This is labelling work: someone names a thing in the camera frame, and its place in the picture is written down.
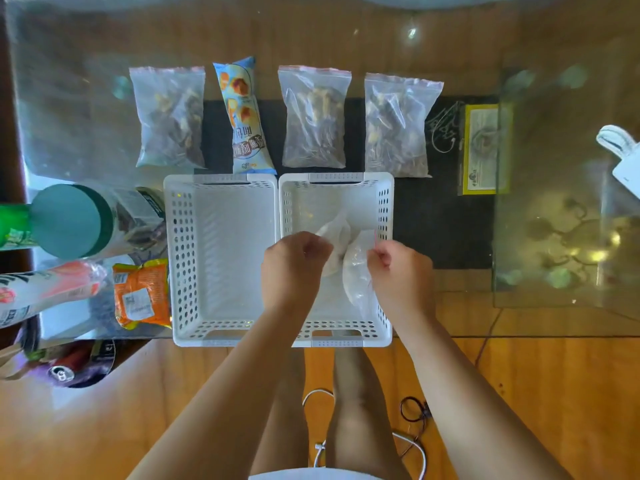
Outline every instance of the human arm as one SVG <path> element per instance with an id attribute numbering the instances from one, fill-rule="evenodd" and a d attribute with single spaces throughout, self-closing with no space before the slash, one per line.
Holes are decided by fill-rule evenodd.
<path id="1" fill-rule="evenodd" d="M 331 250 L 324 239 L 301 232 L 265 252 L 264 312 L 129 478 L 249 476 L 287 354 Z"/>
<path id="2" fill-rule="evenodd" d="M 571 476 L 478 373 L 435 316 L 431 260 L 394 241 L 369 252 L 380 306 L 406 346 L 461 479 Z"/>

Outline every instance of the white device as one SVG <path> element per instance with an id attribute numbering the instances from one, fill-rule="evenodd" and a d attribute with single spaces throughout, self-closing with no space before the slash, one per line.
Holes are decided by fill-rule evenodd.
<path id="1" fill-rule="evenodd" d="M 620 158 L 612 174 L 629 192 L 640 198 L 640 144 L 624 129 L 614 125 L 604 126 L 596 141 Z"/>

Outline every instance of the person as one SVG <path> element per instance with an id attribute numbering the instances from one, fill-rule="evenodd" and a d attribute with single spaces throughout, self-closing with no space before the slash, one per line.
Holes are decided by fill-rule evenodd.
<path id="1" fill-rule="evenodd" d="M 306 468 L 304 355 L 291 345 L 331 251 L 308 232 L 266 250 L 262 315 L 129 478 L 410 478 L 380 382 L 359 348 L 335 350 L 327 468 Z M 411 355 L 458 476 L 570 478 L 437 321 L 431 260 L 395 241 L 379 242 L 367 257 L 380 306 Z"/>

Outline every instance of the wooden floor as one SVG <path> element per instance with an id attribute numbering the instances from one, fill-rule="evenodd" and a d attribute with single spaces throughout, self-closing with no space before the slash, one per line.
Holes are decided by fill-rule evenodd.
<path id="1" fill-rule="evenodd" d="M 482 339 L 457 342 L 471 360 L 482 345 Z M 32 379 L 0 384 L 0 477 L 125 478 L 226 355 L 156 340 L 87 390 L 51 389 Z M 392 426 L 406 432 L 399 401 L 422 397 L 409 355 L 395 339 L 369 356 Z M 332 360 L 331 349 L 307 351 L 308 390 L 331 389 Z M 491 339 L 479 369 L 576 478 L 638 478 L 640 340 Z M 310 454 L 331 412 L 329 396 L 309 400 Z M 432 422 L 422 440 L 427 478 L 455 478 Z M 419 453 L 410 452 L 406 464 L 416 477 Z"/>

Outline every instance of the black mat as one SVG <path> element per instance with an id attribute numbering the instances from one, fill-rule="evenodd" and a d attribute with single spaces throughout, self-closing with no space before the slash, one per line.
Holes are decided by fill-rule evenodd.
<path id="1" fill-rule="evenodd" d="M 490 98 L 441 97 L 427 121 L 457 101 L 468 104 L 495 102 Z M 284 168 L 287 109 L 281 100 L 258 102 L 264 137 L 278 175 L 312 171 L 335 171 L 326 168 Z M 458 136 L 458 117 L 449 135 L 436 132 L 436 145 L 448 149 L 451 134 Z M 344 105 L 344 152 L 346 168 L 364 171 L 364 99 L 348 98 Z M 202 151 L 209 170 L 232 171 L 232 131 L 222 101 L 205 101 L 202 128 Z M 492 265 L 493 195 L 459 196 L 459 138 L 453 149 L 438 153 L 427 134 L 429 173 L 432 178 L 396 178 L 394 204 L 394 239 L 433 259 L 439 269 L 485 269 Z"/>

